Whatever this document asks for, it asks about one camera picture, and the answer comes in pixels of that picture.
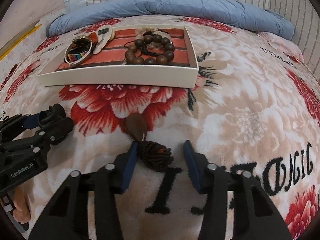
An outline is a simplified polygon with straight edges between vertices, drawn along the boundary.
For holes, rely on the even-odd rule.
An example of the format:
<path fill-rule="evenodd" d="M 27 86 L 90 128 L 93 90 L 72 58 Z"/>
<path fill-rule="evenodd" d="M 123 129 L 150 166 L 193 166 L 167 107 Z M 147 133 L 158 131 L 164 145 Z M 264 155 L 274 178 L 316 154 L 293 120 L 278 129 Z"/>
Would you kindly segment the person's left hand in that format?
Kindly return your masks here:
<path fill-rule="evenodd" d="M 21 224 L 29 222 L 31 219 L 30 211 L 21 191 L 15 191 L 13 202 L 15 206 L 15 210 L 13 211 L 14 220 Z"/>

